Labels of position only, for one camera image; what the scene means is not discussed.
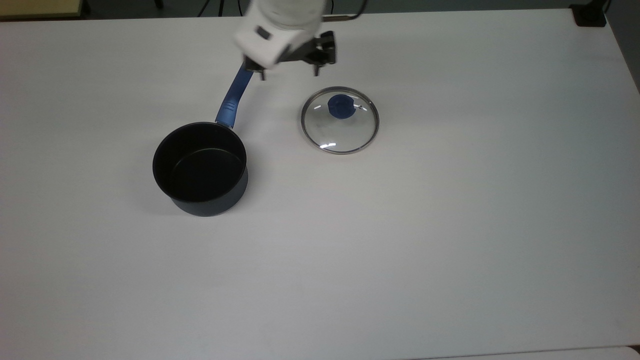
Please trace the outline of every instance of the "floor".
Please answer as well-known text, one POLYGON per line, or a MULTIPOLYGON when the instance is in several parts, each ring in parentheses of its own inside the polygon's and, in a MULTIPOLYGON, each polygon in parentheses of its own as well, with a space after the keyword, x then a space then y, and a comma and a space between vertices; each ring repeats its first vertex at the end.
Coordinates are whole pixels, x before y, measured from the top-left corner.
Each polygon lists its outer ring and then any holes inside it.
MULTIPOLYGON (((140 19, 156 17, 195 17, 207 0, 164 0, 164 8, 156 8, 154 0, 87 0, 91 13, 87 19, 140 19)), ((210 0, 203 17, 218 16, 223 1, 222 16, 240 16, 250 0, 210 0)), ((355 13, 362 0, 327 0, 326 13, 333 3, 334 13, 355 13)), ((503 10, 567 8, 572 3, 587 0, 370 0, 365 12, 439 12, 462 10, 503 10)), ((640 0, 611 0, 607 18, 627 61, 636 87, 640 90, 640 0)))

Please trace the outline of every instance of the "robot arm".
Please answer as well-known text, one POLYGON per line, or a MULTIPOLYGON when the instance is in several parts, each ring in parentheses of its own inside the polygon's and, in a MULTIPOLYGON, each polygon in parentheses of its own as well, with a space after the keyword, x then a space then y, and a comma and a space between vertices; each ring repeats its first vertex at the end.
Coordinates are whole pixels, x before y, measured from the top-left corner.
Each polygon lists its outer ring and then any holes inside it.
POLYGON ((303 60, 315 75, 335 63, 333 32, 315 38, 326 0, 254 0, 234 40, 242 50, 247 70, 272 69, 283 61, 303 60))

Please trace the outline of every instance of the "black object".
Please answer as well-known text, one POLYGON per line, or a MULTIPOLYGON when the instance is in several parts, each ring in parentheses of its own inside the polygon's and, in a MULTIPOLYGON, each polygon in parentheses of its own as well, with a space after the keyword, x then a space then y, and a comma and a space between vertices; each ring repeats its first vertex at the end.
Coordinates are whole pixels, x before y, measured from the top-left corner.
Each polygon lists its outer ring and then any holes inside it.
POLYGON ((82 0, 81 13, 84 15, 91 15, 91 5, 89 5, 87 0, 82 0))
POLYGON ((258 25, 255 28, 255 32, 258 33, 264 40, 269 40, 271 38, 271 33, 266 31, 262 26, 258 25))
MULTIPOLYGON (((313 38, 305 42, 292 53, 285 50, 278 62, 298 60, 313 65, 314 76, 318 76, 320 68, 326 64, 335 64, 335 38, 333 37, 333 31, 324 32, 320 34, 319 38, 313 38)), ((244 57, 244 68, 249 71, 259 72, 262 80, 264 80, 264 67, 246 56, 244 57)))
POLYGON ((182 126, 160 143, 154 155, 156 183, 189 214, 220 214, 244 194, 246 151, 228 127, 212 122, 182 126))
POLYGON ((570 5, 569 8, 573 11, 575 24, 589 28, 604 28, 607 24, 607 19, 604 16, 602 7, 606 2, 607 0, 592 0, 586 5, 570 5))

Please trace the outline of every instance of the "saucepan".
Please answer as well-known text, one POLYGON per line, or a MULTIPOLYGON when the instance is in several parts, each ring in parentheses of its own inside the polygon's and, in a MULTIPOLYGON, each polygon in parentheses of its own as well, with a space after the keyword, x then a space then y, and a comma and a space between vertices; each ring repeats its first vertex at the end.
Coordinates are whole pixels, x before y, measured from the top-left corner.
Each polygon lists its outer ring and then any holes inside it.
POLYGON ((233 132, 237 107, 252 72, 240 67, 215 122, 195 122, 170 133, 153 160, 156 183, 189 214, 210 217, 235 205, 249 176, 246 150, 233 132))

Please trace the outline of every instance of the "cable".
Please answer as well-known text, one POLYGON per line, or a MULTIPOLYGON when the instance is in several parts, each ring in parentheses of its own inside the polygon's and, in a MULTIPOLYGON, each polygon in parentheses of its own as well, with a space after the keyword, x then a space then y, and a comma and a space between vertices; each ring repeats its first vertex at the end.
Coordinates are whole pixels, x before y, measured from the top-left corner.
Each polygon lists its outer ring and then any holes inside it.
POLYGON ((359 18, 360 15, 362 15, 362 13, 364 13, 364 9, 367 7, 367 2, 368 2, 368 0, 362 0, 362 5, 360 6, 360 9, 358 10, 358 13, 356 13, 356 15, 323 16, 322 21, 323 22, 331 22, 331 21, 355 20, 355 19, 359 18))
POLYGON ((209 0, 206 0, 204 5, 202 6, 202 9, 200 10, 200 12, 198 13, 197 17, 202 16, 202 13, 204 13, 204 10, 207 8, 207 5, 209 4, 209 0))

